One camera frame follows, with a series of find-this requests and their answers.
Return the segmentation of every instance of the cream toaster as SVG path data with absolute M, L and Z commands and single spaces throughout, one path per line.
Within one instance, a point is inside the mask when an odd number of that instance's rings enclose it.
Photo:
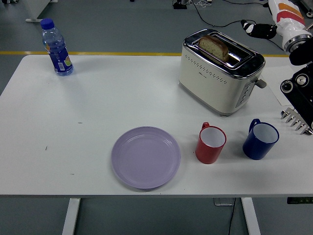
M 216 37 L 228 47 L 228 62 L 198 46 L 204 35 Z M 183 41 L 179 82 L 211 109 L 230 115 L 247 103 L 255 85 L 266 86 L 259 79 L 264 65 L 261 54 L 216 30 L 204 29 Z

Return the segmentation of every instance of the bread slice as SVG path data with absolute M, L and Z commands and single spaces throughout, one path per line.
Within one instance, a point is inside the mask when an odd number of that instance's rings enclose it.
M 228 62 L 228 47 L 218 38 L 205 35 L 199 40 L 199 47 L 223 62 Z

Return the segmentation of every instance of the water bottle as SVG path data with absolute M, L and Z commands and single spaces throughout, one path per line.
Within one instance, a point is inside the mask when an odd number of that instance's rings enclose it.
M 54 26 L 52 19 L 43 19 L 40 21 L 44 46 L 50 55 L 54 70 L 59 76 L 67 76 L 73 72 L 65 40 L 57 27 Z

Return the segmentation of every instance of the purple plate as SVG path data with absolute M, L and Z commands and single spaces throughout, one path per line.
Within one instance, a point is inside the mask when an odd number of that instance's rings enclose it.
M 143 126 L 124 133 L 112 149 L 112 166 L 124 183 L 140 189 L 159 187 L 176 174 L 180 150 L 167 132 Z

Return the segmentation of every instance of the mug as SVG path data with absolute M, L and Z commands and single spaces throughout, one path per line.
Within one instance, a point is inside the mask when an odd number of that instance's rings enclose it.
M 208 122 L 204 122 L 196 147 L 198 160 L 205 164 L 214 163 L 225 143 L 226 135 L 224 131 L 216 126 L 210 126 Z
M 243 151 L 249 158 L 260 160 L 265 157 L 278 140 L 279 133 L 274 126 L 254 119 L 250 124 Z

